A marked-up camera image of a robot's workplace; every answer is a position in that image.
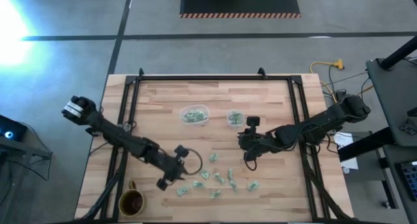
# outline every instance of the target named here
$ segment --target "floor mat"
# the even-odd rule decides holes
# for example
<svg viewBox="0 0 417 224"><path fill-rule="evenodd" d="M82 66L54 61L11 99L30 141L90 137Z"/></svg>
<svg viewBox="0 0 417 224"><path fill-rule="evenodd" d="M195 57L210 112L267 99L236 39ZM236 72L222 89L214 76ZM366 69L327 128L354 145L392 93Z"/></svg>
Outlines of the floor mat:
<svg viewBox="0 0 417 224"><path fill-rule="evenodd" d="M300 18L297 0L181 0L181 18Z"/></svg>

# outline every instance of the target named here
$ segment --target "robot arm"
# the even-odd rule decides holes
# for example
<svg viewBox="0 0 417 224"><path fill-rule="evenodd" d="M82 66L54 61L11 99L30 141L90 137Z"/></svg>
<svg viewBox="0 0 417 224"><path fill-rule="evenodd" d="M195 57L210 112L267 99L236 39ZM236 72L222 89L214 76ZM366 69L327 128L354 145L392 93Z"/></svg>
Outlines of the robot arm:
<svg viewBox="0 0 417 224"><path fill-rule="evenodd" d="M62 114L65 118L79 126L88 125L94 131L102 132L104 139L111 145L124 147L133 157L162 170L164 175L156 185L163 191L168 186L166 180L170 182L174 182L177 179L184 180L181 177L182 173L192 175L201 169L200 167L197 172L191 174L185 169L182 159L187 157L191 149L179 145L174 150L177 155L175 157L170 156L154 141L145 137L130 135L121 127L105 119L101 112L96 110L96 104L88 98L73 96L62 110Z"/></svg>
<svg viewBox="0 0 417 224"><path fill-rule="evenodd" d="M244 132L238 134L238 143L245 150L244 160L254 161L264 153L290 150L298 138L303 136L307 143L317 145L330 130L340 130L345 122L365 120L370 108L358 96L347 95L326 111L295 125L279 126L266 134L256 133L259 117L248 117Z"/></svg>

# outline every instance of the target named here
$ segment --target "green vegetable piece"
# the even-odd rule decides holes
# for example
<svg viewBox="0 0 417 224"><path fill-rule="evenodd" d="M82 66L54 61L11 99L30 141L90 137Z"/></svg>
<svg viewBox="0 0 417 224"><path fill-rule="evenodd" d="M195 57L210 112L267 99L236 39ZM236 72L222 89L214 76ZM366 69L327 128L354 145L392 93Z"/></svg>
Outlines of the green vegetable piece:
<svg viewBox="0 0 417 224"><path fill-rule="evenodd" d="M220 177L220 172L217 172L213 175L216 178L216 180L219 181L219 183L224 184L226 182L226 180L224 180L223 178Z"/></svg>
<svg viewBox="0 0 417 224"><path fill-rule="evenodd" d="M233 188L233 191L234 191L235 193L237 193L237 185L236 185L236 182L235 182L233 179L231 179L231 180L229 181L229 185Z"/></svg>
<svg viewBox="0 0 417 224"><path fill-rule="evenodd" d="M213 153L213 154L211 154L211 156L208 160L209 160L209 162L215 162L218 158L219 158L219 154L218 153Z"/></svg>
<svg viewBox="0 0 417 224"><path fill-rule="evenodd" d="M221 194L222 194L222 191L217 190L217 191L211 193L210 198L215 199L215 198L219 197Z"/></svg>
<svg viewBox="0 0 417 224"><path fill-rule="evenodd" d="M251 184L249 184L248 190L249 191L254 191L258 187L259 187L259 183L258 183L258 181L255 180Z"/></svg>
<svg viewBox="0 0 417 224"><path fill-rule="evenodd" d="M229 116L229 123L230 124L242 124L243 123L243 114L232 111L232 114Z"/></svg>
<svg viewBox="0 0 417 224"><path fill-rule="evenodd" d="M233 179L233 169L229 169L229 174L228 174L228 178L229 178L229 180L232 180Z"/></svg>
<svg viewBox="0 0 417 224"><path fill-rule="evenodd" d="M206 120L207 116L204 113L204 111L193 109L187 112L184 115L183 119L187 123L196 123L196 122L201 122L203 120Z"/></svg>
<svg viewBox="0 0 417 224"><path fill-rule="evenodd" d="M204 188L204 183L199 181L194 181L193 187L195 188Z"/></svg>
<svg viewBox="0 0 417 224"><path fill-rule="evenodd" d="M180 197L180 196L184 195L187 191L188 191L188 188L185 188L185 187L179 188L177 190L177 195Z"/></svg>
<svg viewBox="0 0 417 224"><path fill-rule="evenodd" d="M200 175L205 179L209 179L210 173L205 171L204 169L200 171Z"/></svg>

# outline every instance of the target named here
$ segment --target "gray floor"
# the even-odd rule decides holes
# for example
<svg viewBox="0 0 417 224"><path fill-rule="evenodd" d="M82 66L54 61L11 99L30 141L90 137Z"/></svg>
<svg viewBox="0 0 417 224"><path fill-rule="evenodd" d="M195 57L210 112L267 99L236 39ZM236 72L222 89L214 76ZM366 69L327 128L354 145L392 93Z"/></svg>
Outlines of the gray floor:
<svg viewBox="0 0 417 224"><path fill-rule="evenodd" d="M116 35L126 0L9 0L27 26L24 35ZM412 0L298 0L297 20L180 20L179 0L133 0L127 35L185 33L312 33L415 31ZM277 38L124 41L116 74L307 73L314 61L343 59L334 81L359 74L365 62L385 57L409 37ZM29 173L10 223L51 223L72 219L91 137L60 114L72 95L102 98L114 41L24 42L23 58L0 63L0 114L30 124L53 150L51 180ZM328 67L314 70L328 81ZM366 74L336 84L356 94ZM364 94L367 120L346 124L346 132L386 126L374 91ZM46 172L46 165L39 165ZM355 216L366 221L408 223L404 213L385 210L380 184L348 184Z"/></svg>

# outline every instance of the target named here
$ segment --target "brown mug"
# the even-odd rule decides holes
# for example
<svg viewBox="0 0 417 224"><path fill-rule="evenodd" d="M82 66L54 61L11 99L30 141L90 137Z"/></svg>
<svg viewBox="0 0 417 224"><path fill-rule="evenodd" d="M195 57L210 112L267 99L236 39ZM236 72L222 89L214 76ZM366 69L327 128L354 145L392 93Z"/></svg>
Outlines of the brown mug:
<svg viewBox="0 0 417 224"><path fill-rule="evenodd" d="M145 207L145 197L137 190L133 180L129 181L129 190L119 199L119 210L126 217L133 217L142 212Z"/></svg>

